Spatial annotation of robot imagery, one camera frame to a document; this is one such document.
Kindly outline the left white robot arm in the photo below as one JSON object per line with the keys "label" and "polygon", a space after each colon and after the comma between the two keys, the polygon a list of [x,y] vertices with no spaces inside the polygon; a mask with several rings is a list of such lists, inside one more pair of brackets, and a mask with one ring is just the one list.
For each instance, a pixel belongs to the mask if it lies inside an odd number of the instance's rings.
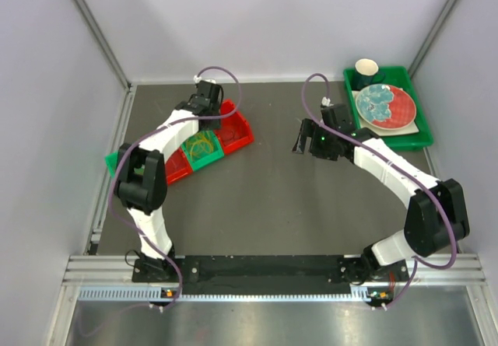
{"label": "left white robot arm", "polygon": [[167,160],[198,132],[219,126],[222,102],[222,86],[212,79],[199,79],[190,98],[176,105],[155,131],[136,147],[123,144],[119,149],[121,170],[114,196],[138,230],[142,263],[149,264],[149,271],[160,281],[170,280],[177,270],[163,217]]}

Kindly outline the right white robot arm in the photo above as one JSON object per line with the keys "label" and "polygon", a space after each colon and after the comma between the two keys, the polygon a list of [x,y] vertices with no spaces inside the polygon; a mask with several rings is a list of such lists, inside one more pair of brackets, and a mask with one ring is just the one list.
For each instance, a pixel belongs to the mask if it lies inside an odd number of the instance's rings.
{"label": "right white robot arm", "polygon": [[405,206],[402,230],[367,246],[362,254],[363,271],[375,281],[391,272],[392,264],[426,258],[448,247],[456,260],[458,241],[470,233],[465,196],[456,180],[439,180],[424,173],[391,150],[369,128],[357,129],[344,104],[321,104],[321,119],[301,121],[293,152],[309,152],[319,159],[343,157],[374,176]]}

